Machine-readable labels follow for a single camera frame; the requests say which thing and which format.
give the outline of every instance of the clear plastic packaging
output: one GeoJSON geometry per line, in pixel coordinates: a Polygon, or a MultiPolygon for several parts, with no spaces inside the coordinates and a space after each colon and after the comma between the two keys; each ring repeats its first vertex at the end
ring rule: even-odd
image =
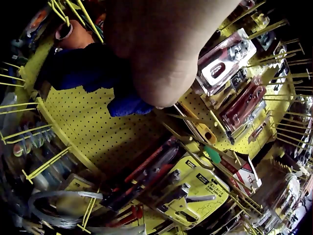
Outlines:
{"type": "Polygon", "coordinates": [[[266,124],[269,122],[269,115],[270,113],[266,116],[264,121],[248,137],[248,144],[250,142],[255,142],[257,140],[258,136],[261,134],[262,130],[265,128],[266,124]]]}
{"type": "MultiPolygon", "coordinates": [[[[286,75],[289,73],[289,67],[286,60],[284,60],[282,64],[278,64],[278,67],[279,70],[275,74],[274,79],[270,81],[270,83],[282,83],[286,81],[286,75]]],[[[282,84],[281,85],[276,84],[271,85],[270,88],[272,88],[274,90],[275,95],[277,95],[282,86],[283,86],[282,84]]]]}
{"type": "Polygon", "coordinates": [[[256,47],[239,29],[198,60],[197,82],[208,96],[219,89],[256,53],[256,47]]]}
{"type": "Polygon", "coordinates": [[[255,109],[266,93],[260,76],[255,76],[245,89],[220,113],[226,128],[232,133],[237,130],[255,109]]]}
{"type": "Polygon", "coordinates": [[[231,131],[227,132],[227,137],[230,140],[231,144],[234,144],[236,141],[240,140],[252,127],[252,124],[256,118],[259,117],[262,110],[266,107],[264,100],[260,101],[252,113],[247,117],[246,121],[233,133],[231,131]]]}

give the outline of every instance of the packaged tool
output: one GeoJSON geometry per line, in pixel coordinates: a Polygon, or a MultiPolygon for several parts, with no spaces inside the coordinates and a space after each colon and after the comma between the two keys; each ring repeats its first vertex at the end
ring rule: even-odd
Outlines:
{"type": "Polygon", "coordinates": [[[178,144],[175,140],[171,137],[147,158],[124,180],[123,184],[103,197],[101,205],[117,212],[165,175],[174,166],[170,162],[178,152],[178,144]]]}
{"type": "Polygon", "coordinates": [[[262,130],[265,128],[268,122],[269,122],[269,115],[267,115],[264,121],[248,137],[248,144],[250,142],[255,142],[257,140],[258,136],[261,134],[262,130]]]}
{"type": "MultiPolygon", "coordinates": [[[[185,110],[186,116],[199,119],[189,108],[187,108],[186,105],[184,105],[183,103],[180,103],[180,105],[185,110]]],[[[217,138],[207,125],[196,122],[191,122],[191,124],[197,129],[202,138],[205,139],[208,143],[216,143],[217,138]]]]}
{"type": "MultiPolygon", "coordinates": [[[[279,70],[275,74],[274,79],[272,79],[269,83],[283,83],[286,81],[286,75],[290,71],[286,60],[284,60],[282,64],[278,64],[278,67],[279,67],[279,70]]],[[[275,95],[277,95],[280,89],[282,88],[282,86],[283,84],[274,84],[269,87],[272,88],[274,90],[275,95]]]]}
{"type": "Polygon", "coordinates": [[[266,32],[265,34],[256,37],[256,40],[259,42],[263,50],[267,51],[275,38],[276,38],[275,33],[273,31],[269,31],[266,32]]]}
{"type": "Polygon", "coordinates": [[[227,130],[233,133],[246,122],[265,93],[266,88],[262,86],[260,76],[251,79],[242,92],[220,113],[227,130]]]}
{"type": "Polygon", "coordinates": [[[228,198],[229,187],[212,171],[202,168],[192,156],[180,159],[148,195],[152,208],[172,221],[195,227],[228,198]]]}
{"type": "Polygon", "coordinates": [[[244,29],[239,29],[198,60],[195,83],[207,96],[222,86],[256,53],[244,29]]]}
{"type": "Polygon", "coordinates": [[[262,110],[264,110],[265,107],[265,101],[261,100],[257,104],[256,108],[252,111],[252,113],[246,118],[245,122],[237,130],[235,130],[233,133],[231,131],[226,132],[226,135],[231,144],[235,144],[236,141],[239,141],[243,136],[247,134],[247,132],[252,127],[254,120],[260,116],[262,110]]]}
{"type": "Polygon", "coordinates": [[[238,92],[243,82],[247,81],[247,69],[240,69],[215,95],[207,97],[214,109],[227,104],[238,92]]]}

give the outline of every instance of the metal tool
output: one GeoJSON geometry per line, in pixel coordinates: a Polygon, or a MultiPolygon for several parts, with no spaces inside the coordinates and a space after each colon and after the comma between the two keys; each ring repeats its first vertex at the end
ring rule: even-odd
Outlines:
{"type": "Polygon", "coordinates": [[[169,208],[165,205],[170,203],[173,200],[179,200],[184,198],[186,203],[198,202],[198,201],[211,201],[215,200],[215,195],[205,195],[205,196],[190,196],[188,197],[190,185],[187,183],[183,183],[179,185],[176,189],[174,189],[169,195],[167,195],[157,206],[157,208],[165,213],[169,208]]]}

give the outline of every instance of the yellow pegboard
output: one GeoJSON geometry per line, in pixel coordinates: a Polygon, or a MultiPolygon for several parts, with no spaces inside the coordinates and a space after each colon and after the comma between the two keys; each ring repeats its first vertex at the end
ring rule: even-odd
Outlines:
{"type": "Polygon", "coordinates": [[[165,129],[152,114],[111,117],[113,89],[86,93],[82,86],[51,88],[45,106],[70,141],[107,175],[116,173],[160,137],[165,129]]]}
{"type": "Polygon", "coordinates": [[[248,145],[248,136],[253,132],[253,129],[249,130],[248,134],[244,136],[240,141],[235,143],[235,145],[231,145],[226,135],[222,133],[221,129],[219,129],[218,126],[214,126],[215,120],[209,114],[208,109],[204,102],[201,100],[200,96],[194,93],[191,89],[186,92],[183,97],[180,98],[179,102],[183,103],[187,108],[192,110],[199,119],[203,119],[212,123],[208,127],[217,138],[217,142],[216,144],[214,144],[217,149],[221,151],[224,151],[225,149],[231,149],[243,154],[249,154],[250,158],[253,158],[260,151],[258,142],[253,142],[248,145]]]}

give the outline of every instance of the hand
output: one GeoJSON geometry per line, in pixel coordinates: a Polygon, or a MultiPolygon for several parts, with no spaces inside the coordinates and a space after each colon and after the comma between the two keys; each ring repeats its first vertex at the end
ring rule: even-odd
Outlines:
{"type": "Polygon", "coordinates": [[[141,99],[169,107],[194,82],[200,50],[239,2],[108,0],[105,37],[130,60],[141,99]]]}

